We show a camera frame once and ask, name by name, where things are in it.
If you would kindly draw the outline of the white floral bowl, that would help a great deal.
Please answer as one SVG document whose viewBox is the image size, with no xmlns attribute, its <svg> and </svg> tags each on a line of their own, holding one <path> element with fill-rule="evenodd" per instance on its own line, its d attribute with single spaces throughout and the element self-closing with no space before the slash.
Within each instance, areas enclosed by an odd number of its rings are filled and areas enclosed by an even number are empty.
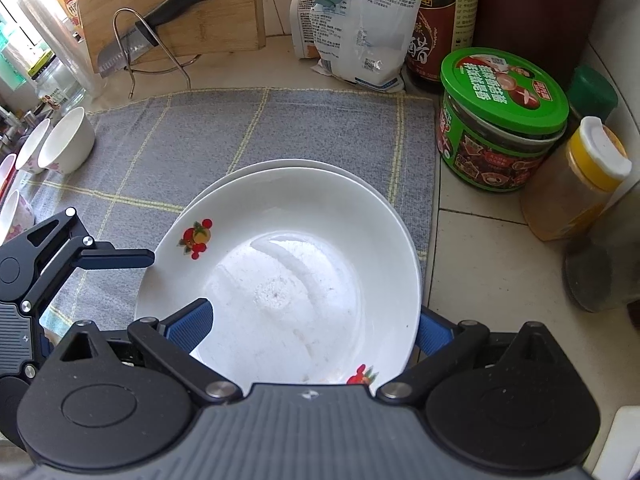
<svg viewBox="0 0 640 480">
<path fill-rule="evenodd" d="M 22 145 L 21 151 L 15 159 L 15 169 L 17 171 L 25 171 L 29 174 L 40 174 L 40 172 L 43 172 L 43 169 L 38 164 L 38 157 L 50 130 L 51 121 L 49 118 L 44 118 L 43 121 L 36 125 L 34 130 L 29 133 L 28 138 Z"/>
<path fill-rule="evenodd" d="M 35 214 L 20 191 L 12 191 L 0 214 L 0 244 L 19 236 L 35 225 Z"/>
<path fill-rule="evenodd" d="M 51 130 L 38 155 L 38 166 L 66 176 L 89 157 L 96 134 L 82 106 L 68 112 Z"/>
</svg>

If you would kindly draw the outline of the white plate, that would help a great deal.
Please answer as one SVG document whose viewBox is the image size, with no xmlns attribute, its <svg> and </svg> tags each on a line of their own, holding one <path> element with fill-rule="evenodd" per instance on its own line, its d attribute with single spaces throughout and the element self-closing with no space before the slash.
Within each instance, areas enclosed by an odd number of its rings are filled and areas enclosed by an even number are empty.
<svg viewBox="0 0 640 480">
<path fill-rule="evenodd" d="M 217 188 L 174 222 L 136 313 L 167 318 L 198 298 L 214 324 L 193 354 L 241 389 L 376 389 L 410 358 L 422 276 L 384 197 L 334 172 L 280 168 Z"/>
<path fill-rule="evenodd" d="M 271 169 L 280 169 L 280 168 L 310 168 L 310 169 L 321 169 L 329 172 L 334 172 L 334 174 L 340 174 L 343 177 L 349 178 L 363 186 L 365 186 L 369 191 L 374 193 L 379 198 L 383 198 L 383 195 L 378 192 L 378 190 L 370 185 L 367 181 L 361 179 L 356 176 L 356 174 L 352 174 L 351 172 L 337 167 L 331 164 L 327 164 L 326 162 L 317 162 L 316 160 L 311 159 L 296 159 L 296 158 L 281 158 L 281 159 L 273 159 L 266 160 L 265 162 L 256 162 L 256 164 L 242 167 L 238 170 L 232 171 L 231 174 L 226 174 L 224 177 L 218 179 L 214 183 L 210 184 L 205 190 L 201 193 L 198 193 L 197 196 L 194 197 L 193 200 L 190 201 L 184 208 L 183 211 L 180 212 L 179 217 L 182 217 L 186 214 L 186 212 L 192 208 L 197 202 L 199 202 L 202 198 L 206 197 L 208 194 L 216 191 L 217 188 L 221 188 L 223 185 L 226 185 L 236 179 L 248 176 L 249 174 L 256 174 L 256 172 L 271 170 Z"/>
</svg>

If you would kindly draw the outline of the white floral bowl front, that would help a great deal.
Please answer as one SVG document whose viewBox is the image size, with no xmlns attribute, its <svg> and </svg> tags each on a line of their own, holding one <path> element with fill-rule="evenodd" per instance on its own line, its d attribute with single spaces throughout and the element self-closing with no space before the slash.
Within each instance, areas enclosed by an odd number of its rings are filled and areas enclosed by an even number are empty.
<svg viewBox="0 0 640 480">
<path fill-rule="evenodd" d="M 35 225 L 35 214 L 20 191 L 12 191 L 0 214 L 0 244 L 19 236 Z"/>
</svg>

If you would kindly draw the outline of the teal dish cloth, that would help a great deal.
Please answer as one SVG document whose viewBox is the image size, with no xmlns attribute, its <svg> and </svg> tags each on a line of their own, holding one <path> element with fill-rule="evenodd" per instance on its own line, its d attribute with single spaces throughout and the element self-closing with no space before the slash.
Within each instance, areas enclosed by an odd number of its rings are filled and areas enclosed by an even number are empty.
<svg viewBox="0 0 640 480">
<path fill-rule="evenodd" d="M 48 333 L 62 338 L 74 321 L 56 307 L 50 306 L 40 316 L 39 323 Z"/>
</svg>

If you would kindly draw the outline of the grey checked dish towel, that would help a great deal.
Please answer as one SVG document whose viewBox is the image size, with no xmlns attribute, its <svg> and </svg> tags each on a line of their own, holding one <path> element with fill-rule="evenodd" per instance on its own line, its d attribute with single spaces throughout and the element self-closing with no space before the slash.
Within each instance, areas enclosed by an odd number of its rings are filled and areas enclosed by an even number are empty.
<svg viewBox="0 0 640 480">
<path fill-rule="evenodd" d="M 267 160 L 341 167 L 400 214 L 423 270 L 433 264 L 435 109 L 405 93 L 207 90 L 92 114 L 96 144 L 72 174 L 21 172 L 14 188 L 38 219 L 73 207 L 88 232 L 119 248 L 153 249 L 218 179 Z"/>
</svg>

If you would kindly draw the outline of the clear bottle red cap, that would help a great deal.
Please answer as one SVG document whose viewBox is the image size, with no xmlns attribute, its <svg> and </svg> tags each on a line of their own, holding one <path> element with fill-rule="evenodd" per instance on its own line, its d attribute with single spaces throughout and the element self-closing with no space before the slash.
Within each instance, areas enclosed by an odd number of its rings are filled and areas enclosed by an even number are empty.
<svg viewBox="0 0 640 480">
<path fill-rule="evenodd" d="M 639 301 L 639 187 L 566 246 L 563 280 L 577 307 L 596 313 Z"/>
</svg>

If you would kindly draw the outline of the glass jar green lid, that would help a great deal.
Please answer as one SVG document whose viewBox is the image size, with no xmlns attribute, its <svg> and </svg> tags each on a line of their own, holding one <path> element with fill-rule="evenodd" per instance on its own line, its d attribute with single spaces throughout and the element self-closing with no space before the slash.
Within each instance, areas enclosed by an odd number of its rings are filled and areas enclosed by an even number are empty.
<svg viewBox="0 0 640 480">
<path fill-rule="evenodd" d="M 52 51 L 47 51 L 28 74 L 38 98 L 63 115 L 85 99 L 85 88 Z"/>
</svg>

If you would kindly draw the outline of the yellow lidded spice jar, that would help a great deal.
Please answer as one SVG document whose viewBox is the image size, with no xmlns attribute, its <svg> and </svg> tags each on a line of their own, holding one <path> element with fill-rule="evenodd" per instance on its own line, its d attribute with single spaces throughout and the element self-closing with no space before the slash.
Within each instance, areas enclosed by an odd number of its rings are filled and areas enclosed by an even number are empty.
<svg viewBox="0 0 640 480">
<path fill-rule="evenodd" d="M 620 139 L 600 118 L 579 127 L 537 169 L 521 192 L 523 217 L 534 235 L 562 240 L 590 226 L 631 173 Z"/>
</svg>

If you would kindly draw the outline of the tall cling film roll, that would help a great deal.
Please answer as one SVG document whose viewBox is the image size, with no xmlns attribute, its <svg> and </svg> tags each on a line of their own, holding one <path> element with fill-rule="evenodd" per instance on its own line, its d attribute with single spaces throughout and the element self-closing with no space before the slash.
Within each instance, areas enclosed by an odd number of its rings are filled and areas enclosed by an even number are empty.
<svg viewBox="0 0 640 480">
<path fill-rule="evenodd" d="M 18 6 L 81 87 L 98 98 L 104 91 L 105 81 L 93 71 L 85 41 L 78 42 L 40 0 L 18 0 Z"/>
</svg>

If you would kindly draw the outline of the green lidded sauce tub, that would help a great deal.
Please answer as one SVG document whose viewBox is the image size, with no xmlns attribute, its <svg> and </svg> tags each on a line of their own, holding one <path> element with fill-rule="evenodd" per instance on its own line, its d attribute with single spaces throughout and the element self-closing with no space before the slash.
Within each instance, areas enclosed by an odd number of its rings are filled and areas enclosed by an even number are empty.
<svg viewBox="0 0 640 480">
<path fill-rule="evenodd" d="M 510 193 L 534 174 L 570 114 L 566 95 L 544 70 L 491 48 L 449 53 L 436 144 L 446 166 L 481 190 Z"/>
</svg>

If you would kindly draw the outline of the white plastic seasoning box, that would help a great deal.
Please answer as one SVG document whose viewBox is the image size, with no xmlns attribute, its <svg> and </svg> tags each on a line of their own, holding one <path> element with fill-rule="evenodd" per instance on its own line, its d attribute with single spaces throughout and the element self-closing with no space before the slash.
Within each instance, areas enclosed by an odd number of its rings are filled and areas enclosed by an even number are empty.
<svg viewBox="0 0 640 480">
<path fill-rule="evenodd" d="M 640 408 L 622 406 L 615 414 L 592 476 L 603 480 L 639 478 Z"/>
</svg>

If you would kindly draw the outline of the bamboo cutting board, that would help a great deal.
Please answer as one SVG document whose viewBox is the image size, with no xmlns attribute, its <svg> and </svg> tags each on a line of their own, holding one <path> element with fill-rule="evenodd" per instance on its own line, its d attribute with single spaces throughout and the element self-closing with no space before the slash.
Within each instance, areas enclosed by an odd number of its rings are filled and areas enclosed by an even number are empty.
<svg viewBox="0 0 640 480">
<path fill-rule="evenodd" d="M 78 0 L 91 64 L 142 18 L 175 56 L 258 50 L 266 45 L 262 0 Z"/>
</svg>

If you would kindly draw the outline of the green capped small jar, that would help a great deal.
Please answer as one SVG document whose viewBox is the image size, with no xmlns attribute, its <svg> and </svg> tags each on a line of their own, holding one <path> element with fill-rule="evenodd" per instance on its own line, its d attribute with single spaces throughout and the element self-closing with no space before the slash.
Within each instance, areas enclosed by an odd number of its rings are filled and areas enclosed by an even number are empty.
<svg viewBox="0 0 640 480">
<path fill-rule="evenodd" d="M 612 84 L 588 65 L 575 68 L 566 89 L 570 114 L 578 122 L 587 116 L 601 119 L 604 124 L 618 105 L 618 96 Z"/>
</svg>

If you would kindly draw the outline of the white blue printed bag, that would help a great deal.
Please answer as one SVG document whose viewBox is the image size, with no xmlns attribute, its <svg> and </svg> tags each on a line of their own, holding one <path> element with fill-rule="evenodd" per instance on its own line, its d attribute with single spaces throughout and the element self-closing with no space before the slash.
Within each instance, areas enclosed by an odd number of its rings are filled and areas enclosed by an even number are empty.
<svg viewBox="0 0 640 480">
<path fill-rule="evenodd" d="M 401 91 L 420 1 L 314 0 L 309 18 L 316 71 L 370 91 Z"/>
</svg>

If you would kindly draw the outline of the dark soy sauce bottle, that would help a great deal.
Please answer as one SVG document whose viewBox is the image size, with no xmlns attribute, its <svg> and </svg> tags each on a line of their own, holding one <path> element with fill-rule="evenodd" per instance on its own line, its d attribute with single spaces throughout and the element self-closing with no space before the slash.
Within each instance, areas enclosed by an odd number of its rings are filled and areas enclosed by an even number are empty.
<svg viewBox="0 0 640 480">
<path fill-rule="evenodd" d="M 442 60 L 472 44 L 477 3 L 421 0 L 406 56 L 407 73 L 416 87 L 428 93 L 442 92 Z"/>
</svg>

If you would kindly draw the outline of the red white clipped bag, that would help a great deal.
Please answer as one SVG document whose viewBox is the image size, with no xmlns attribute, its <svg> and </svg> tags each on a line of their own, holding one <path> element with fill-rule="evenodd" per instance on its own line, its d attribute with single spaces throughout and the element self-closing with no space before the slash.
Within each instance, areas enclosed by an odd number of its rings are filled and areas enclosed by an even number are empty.
<svg viewBox="0 0 640 480">
<path fill-rule="evenodd" d="M 291 0 L 291 36 L 296 58 L 329 65 L 340 54 L 348 0 Z"/>
</svg>

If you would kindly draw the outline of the dark red knife block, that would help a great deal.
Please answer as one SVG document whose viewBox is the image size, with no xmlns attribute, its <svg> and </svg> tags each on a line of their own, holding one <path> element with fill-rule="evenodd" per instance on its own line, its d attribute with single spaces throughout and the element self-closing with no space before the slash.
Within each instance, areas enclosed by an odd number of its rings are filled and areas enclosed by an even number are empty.
<svg viewBox="0 0 640 480">
<path fill-rule="evenodd" d="M 473 44 L 525 58 L 566 87 L 600 0 L 478 0 Z"/>
</svg>

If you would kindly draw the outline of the black handled santoku knife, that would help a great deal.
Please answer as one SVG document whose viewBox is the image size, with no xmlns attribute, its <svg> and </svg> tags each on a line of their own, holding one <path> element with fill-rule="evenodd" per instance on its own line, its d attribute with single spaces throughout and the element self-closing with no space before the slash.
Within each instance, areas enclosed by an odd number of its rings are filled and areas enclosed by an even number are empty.
<svg viewBox="0 0 640 480">
<path fill-rule="evenodd" d="M 148 14 L 138 18 L 126 32 L 114 32 L 114 40 L 98 54 L 98 71 L 102 78 L 123 70 L 127 63 L 141 58 L 160 45 L 154 37 L 160 25 L 165 25 L 196 4 L 205 0 L 164 0 Z"/>
</svg>

